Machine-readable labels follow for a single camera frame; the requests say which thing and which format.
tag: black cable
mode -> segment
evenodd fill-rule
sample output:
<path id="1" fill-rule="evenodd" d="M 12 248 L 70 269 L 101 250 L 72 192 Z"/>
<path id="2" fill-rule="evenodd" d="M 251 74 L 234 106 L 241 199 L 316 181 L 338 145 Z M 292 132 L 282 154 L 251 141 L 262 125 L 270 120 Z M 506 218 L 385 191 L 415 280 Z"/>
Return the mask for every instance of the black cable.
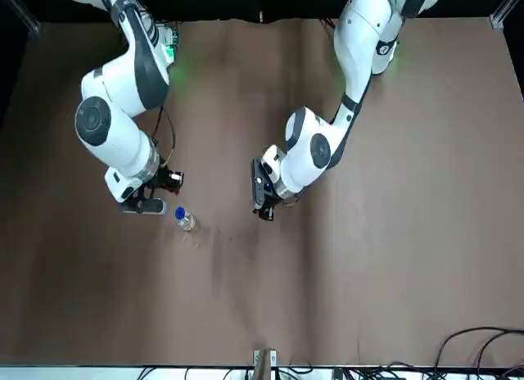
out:
<path id="1" fill-rule="evenodd" d="M 174 132 L 173 121 L 171 120 L 171 117 L 169 116 L 169 114 L 165 110 L 164 105 L 162 105 L 162 106 L 160 106 L 160 110 L 158 111 L 158 116 L 156 117 L 156 124 L 155 124 L 155 128 L 153 129 L 153 134 L 151 135 L 151 140 L 153 140 L 153 142 L 156 145 L 156 143 L 157 143 L 156 133 L 158 132 L 158 128 L 160 126 L 160 121 L 161 121 L 161 118 L 162 118 L 162 112 L 164 113 L 165 118 L 168 120 L 169 126 L 171 128 L 171 151 L 169 151 L 169 155 L 167 156 L 165 161 L 162 163 L 162 167 L 165 167 L 165 166 L 167 166 L 167 164 L 169 163 L 169 160 L 171 159 L 171 157 L 174 154 L 174 149 L 176 148 L 176 144 L 177 144 L 177 136 L 176 136 L 176 133 Z"/>
<path id="2" fill-rule="evenodd" d="M 329 33 L 328 27 L 329 25 L 326 24 L 323 20 L 319 20 L 320 24 L 322 25 L 322 29 L 324 29 L 324 32 L 326 32 L 327 37 L 329 40 L 332 40 L 332 35 Z"/>
<path id="3" fill-rule="evenodd" d="M 149 375 L 149 373 L 151 373 L 155 369 L 156 368 L 149 368 L 149 367 L 142 369 L 142 372 L 140 372 L 140 374 L 138 375 L 137 380 L 144 380 L 144 378 L 146 378 Z"/>
<path id="4" fill-rule="evenodd" d="M 477 354 L 477 378 L 481 376 L 481 362 L 482 362 L 482 356 L 484 355 L 484 352 L 486 351 L 487 347 L 490 345 L 490 343 L 496 341 L 500 337 L 503 337 L 504 335 L 518 335 L 521 337 L 524 337 L 524 332 L 521 330 L 507 330 L 500 333 L 495 334 L 493 337 L 488 339 L 486 343 L 484 343 L 484 346 L 480 349 L 479 353 Z"/>
<path id="5" fill-rule="evenodd" d="M 233 371 L 234 369 L 230 369 L 229 371 L 226 372 L 226 374 L 224 375 L 224 377 L 222 378 L 222 380 L 226 380 L 226 377 Z"/>
<path id="6" fill-rule="evenodd" d="M 511 329 L 511 328 L 490 327 L 490 326 L 466 328 L 466 329 L 463 329 L 462 331 L 457 331 L 455 333 L 452 333 L 440 345 L 439 352 L 436 355 L 435 364 L 433 365 L 433 375 L 436 375 L 436 372 L 437 372 L 437 369 L 440 363 L 440 359 L 442 358 L 442 353 L 444 352 L 444 348 L 448 344 L 448 342 L 451 341 L 454 337 L 458 337 L 460 335 L 463 335 L 464 333 L 473 333 L 475 331 L 499 331 L 501 333 L 505 333 L 509 331 L 509 332 L 524 334 L 524 329 L 517 329 L 517 328 Z"/>
<path id="7" fill-rule="evenodd" d="M 169 122 L 169 126 L 171 128 L 171 151 L 169 151 L 169 155 L 165 158 L 165 162 L 162 163 L 162 167 L 166 167 L 169 163 L 169 160 L 171 159 L 171 156 L 173 156 L 174 154 L 174 148 L 177 145 L 177 135 L 174 132 L 173 121 L 171 120 L 171 117 L 165 110 L 164 106 L 161 107 L 161 110 L 164 112 L 165 118 L 167 118 L 167 121 Z"/>
<path id="8" fill-rule="evenodd" d="M 305 369 L 305 370 L 296 370 L 296 369 L 293 369 L 293 368 L 286 368 L 288 370 L 291 370 L 294 374 L 298 374 L 299 376 L 301 374 L 309 374 L 311 372 L 313 372 L 313 367 L 311 366 L 311 364 L 309 364 L 309 368 L 308 369 Z"/>
<path id="9" fill-rule="evenodd" d="M 137 377 L 137 380 L 142 380 L 142 376 L 144 375 L 144 372 L 146 372 L 146 370 L 147 368 L 142 369 L 142 371 L 140 372 L 140 374 Z"/>
<path id="10" fill-rule="evenodd" d="M 502 375 L 500 376 L 501 378 L 507 378 L 507 376 L 511 373 L 511 372 L 514 372 L 516 370 L 520 370 L 522 371 L 522 369 L 524 369 L 524 364 L 519 364 L 517 366 L 513 366 L 510 370 L 507 370 L 506 372 L 502 373 Z"/>
<path id="11" fill-rule="evenodd" d="M 160 106 L 160 109 L 158 110 L 158 116 L 156 117 L 155 129 L 153 130 L 153 134 L 151 135 L 152 139 L 155 139 L 156 132 L 158 131 L 158 127 L 160 125 L 160 118 L 162 117 L 162 111 L 163 110 L 164 110 L 164 105 Z"/>
<path id="12" fill-rule="evenodd" d="M 292 378 L 293 380 L 299 380 L 299 378 L 295 376 L 294 374 L 291 374 L 289 372 L 284 372 L 279 367 L 275 368 L 275 380 L 280 380 L 280 373 L 285 374 L 286 376 L 288 376 L 289 378 Z"/>

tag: plastic bottle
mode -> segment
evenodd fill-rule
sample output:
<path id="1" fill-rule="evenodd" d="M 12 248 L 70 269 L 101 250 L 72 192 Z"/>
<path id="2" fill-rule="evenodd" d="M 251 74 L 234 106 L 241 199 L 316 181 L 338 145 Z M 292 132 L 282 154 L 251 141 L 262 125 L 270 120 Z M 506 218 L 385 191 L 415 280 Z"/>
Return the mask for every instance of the plastic bottle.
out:
<path id="1" fill-rule="evenodd" d="M 197 225 L 195 216 L 193 216 L 192 213 L 184 210 L 181 206 L 177 208 L 177 210 L 174 212 L 174 215 L 177 218 L 177 225 L 183 231 L 191 231 Z"/>

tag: brown table surface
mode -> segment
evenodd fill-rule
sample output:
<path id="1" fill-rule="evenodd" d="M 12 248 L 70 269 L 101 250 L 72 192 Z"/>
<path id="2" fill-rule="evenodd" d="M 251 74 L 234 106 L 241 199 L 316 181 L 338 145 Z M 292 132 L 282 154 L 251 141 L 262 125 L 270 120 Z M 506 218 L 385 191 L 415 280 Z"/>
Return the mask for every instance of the brown table surface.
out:
<path id="1" fill-rule="evenodd" d="M 449 333 L 522 326 L 524 105 L 487 19 L 411 20 L 338 167 L 274 223 L 250 162 L 292 111 L 329 120 L 343 78 L 316 20 L 181 25 L 165 108 L 187 179 L 164 218 L 120 213 L 74 130 L 110 25 L 46 25 L 0 134 L 0 360 L 53 364 L 432 364 Z M 157 111 L 138 117 L 151 132 Z M 160 126 L 160 149 L 169 150 Z M 186 206 L 201 234 L 176 228 Z M 478 333 L 444 364 L 470 364 Z M 486 365 L 514 364 L 503 339 Z"/>

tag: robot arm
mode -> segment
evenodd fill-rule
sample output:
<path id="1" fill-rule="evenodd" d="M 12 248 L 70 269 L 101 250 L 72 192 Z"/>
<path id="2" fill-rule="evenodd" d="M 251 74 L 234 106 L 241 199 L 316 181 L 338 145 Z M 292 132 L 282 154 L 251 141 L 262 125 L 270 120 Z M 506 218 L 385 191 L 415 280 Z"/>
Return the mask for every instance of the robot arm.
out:
<path id="1" fill-rule="evenodd" d="M 307 107 L 286 125 L 287 153 L 272 145 L 251 162 L 253 211 L 273 220 L 273 208 L 295 197 L 341 159 L 359 114 L 372 74 L 380 74 L 393 57 L 403 16 L 417 15 L 437 0 L 349 0 L 333 38 L 346 77 L 341 104 L 330 123 Z"/>
<path id="2" fill-rule="evenodd" d="M 129 48 L 82 79 L 76 133 L 84 146 L 109 166 L 107 186 L 124 210 L 162 214 L 165 203 L 152 195 L 146 198 L 144 188 L 151 193 L 157 188 L 177 192 L 183 173 L 167 168 L 153 141 L 132 117 L 164 102 L 169 88 L 166 67 L 172 63 L 167 48 L 173 47 L 166 42 L 175 37 L 171 29 L 155 25 L 136 0 L 102 2 L 124 32 Z M 148 30 L 146 20 L 150 21 Z"/>

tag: blue bottle cap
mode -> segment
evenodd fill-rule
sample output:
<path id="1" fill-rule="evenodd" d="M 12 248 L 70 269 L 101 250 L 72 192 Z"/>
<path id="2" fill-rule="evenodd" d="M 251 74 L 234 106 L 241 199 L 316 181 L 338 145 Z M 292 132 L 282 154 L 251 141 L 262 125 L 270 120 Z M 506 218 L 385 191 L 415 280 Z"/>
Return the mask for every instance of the blue bottle cap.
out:
<path id="1" fill-rule="evenodd" d="M 183 217 L 186 215 L 186 211 L 180 206 L 177 208 L 177 210 L 174 212 L 174 215 L 178 220 L 182 220 Z"/>

